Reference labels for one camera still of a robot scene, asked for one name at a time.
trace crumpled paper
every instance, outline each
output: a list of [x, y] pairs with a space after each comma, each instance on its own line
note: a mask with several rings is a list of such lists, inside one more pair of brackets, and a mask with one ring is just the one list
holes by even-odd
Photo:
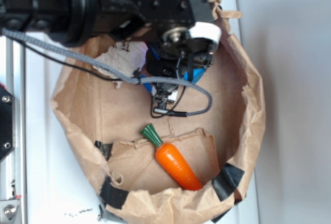
[[[96, 58], [97, 61], [105, 63], [128, 77], [133, 77], [135, 71], [140, 71], [146, 61], [146, 52], [148, 48], [144, 42], [117, 42], [110, 46], [106, 53], [102, 53]], [[94, 66], [101, 74], [110, 78], [117, 79], [110, 72]], [[120, 88], [122, 82], [114, 82], [116, 87]]]
[[[206, 130], [200, 128], [186, 135], [162, 140], [177, 147], [202, 185], [219, 173], [214, 138]], [[155, 147], [146, 139], [114, 142], [108, 166], [116, 187], [147, 190], [151, 195], [180, 187], [156, 161], [154, 153]]]

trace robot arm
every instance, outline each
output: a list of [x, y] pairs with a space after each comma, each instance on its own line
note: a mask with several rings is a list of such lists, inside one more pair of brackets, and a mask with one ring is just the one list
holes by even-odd
[[[143, 41], [153, 76], [196, 82], [212, 64], [221, 31], [208, 0], [0, 0], [0, 29], [45, 32], [66, 47], [108, 34], [115, 41]], [[156, 84], [156, 113], [178, 85]]]

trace paper bag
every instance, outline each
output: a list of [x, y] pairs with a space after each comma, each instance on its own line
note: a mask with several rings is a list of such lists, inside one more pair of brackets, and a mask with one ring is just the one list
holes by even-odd
[[[240, 13], [222, 11], [220, 0], [209, 1], [222, 36], [214, 64], [198, 82], [213, 96], [211, 110], [203, 115], [152, 119], [151, 97], [142, 85], [124, 83], [116, 89], [113, 83], [68, 67], [60, 75], [54, 113], [86, 178], [117, 221], [217, 221], [246, 196], [265, 129], [262, 79], [231, 34], [228, 18], [239, 18]], [[109, 38], [97, 37], [79, 52], [97, 57], [111, 44]], [[189, 88], [176, 110], [193, 112], [206, 104], [205, 96]], [[166, 173], [151, 173], [158, 169], [155, 150], [139, 133], [148, 123], [166, 142], [183, 146], [203, 189], [183, 190]], [[162, 178], [160, 185], [155, 177]]]

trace gray braided cable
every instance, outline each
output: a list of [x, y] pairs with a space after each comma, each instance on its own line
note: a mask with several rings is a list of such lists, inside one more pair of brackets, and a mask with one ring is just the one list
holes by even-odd
[[187, 116], [203, 114], [203, 113], [207, 112], [208, 110], [210, 110], [210, 108], [212, 107], [213, 99], [212, 99], [212, 96], [209, 92], [207, 92], [203, 88], [201, 88], [201, 87], [199, 87], [195, 84], [192, 84], [190, 82], [187, 82], [183, 79], [165, 78], [165, 77], [146, 77], [146, 78], [141, 78], [139, 80], [137, 78], [130, 78], [130, 77], [127, 77], [126, 75], [122, 74], [121, 72], [119, 72], [115, 68], [113, 68], [111, 66], [108, 66], [108, 65], [106, 65], [106, 64], [104, 64], [100, 61], [97, 61], [97, 60], [95, 60], [95, 59], [93, 59], [89, 56], [86, 56], [84, 54], [69, 51], [69, 50], [63, 49], [61, 47], [57, 47], [57, 46], [48, 44], [48, 43], [46, 43], [42, 40], [39, 40], [39, 39], [33, 38], [31, 36], [28, 36], [25, 33], [17, 32], [17, 31], [10, 31], [6, 28], [3, 28], [2, 29], [2, 34], [7, 36], [8, 38], [13, 39], [13, 40], [22, 41], [22, 42], [25, 42], [25, 43], [30, 43], [30, 44], [33, 44], [37, 47], [40, 47], [40, 48], [43, 48], [45, 50], [63, 55], [65, 57], [72, 57], [72, 58], [77, 59], [79, 61], [82, 61], [84, 63], [90, 64], [92, 66], [100, 67], [100, 68], [110, 72], [111, 74], [114, 74], [115, 76], [117, 76], [118, 78], [120, 78], [121, 80], [123, 80], [124, 82], [127, 82], [127, 83], [131, 83], [131, 84], [172, 83], [172, 84], [178, 84], [178, 85], [181, 85], [181, 86], [192, 87], [192, 88], [196, 89], [197, 91], [199, 91], [199, 92], [201, 92], [201, 93], [203, 93], [204, 95], [207, 96], [208, 105], [203, 110], [187, 113]]

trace orange carrot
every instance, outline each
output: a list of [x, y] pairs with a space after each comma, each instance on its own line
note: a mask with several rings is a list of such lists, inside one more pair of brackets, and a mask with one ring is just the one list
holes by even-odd
[[171, 143], [163, 143], [152, 124], [148, 124], [141, 134], [156, 146], [156, 160], [179, 185], [187, 190], [202, 189], [201, 183], [176, 146]]

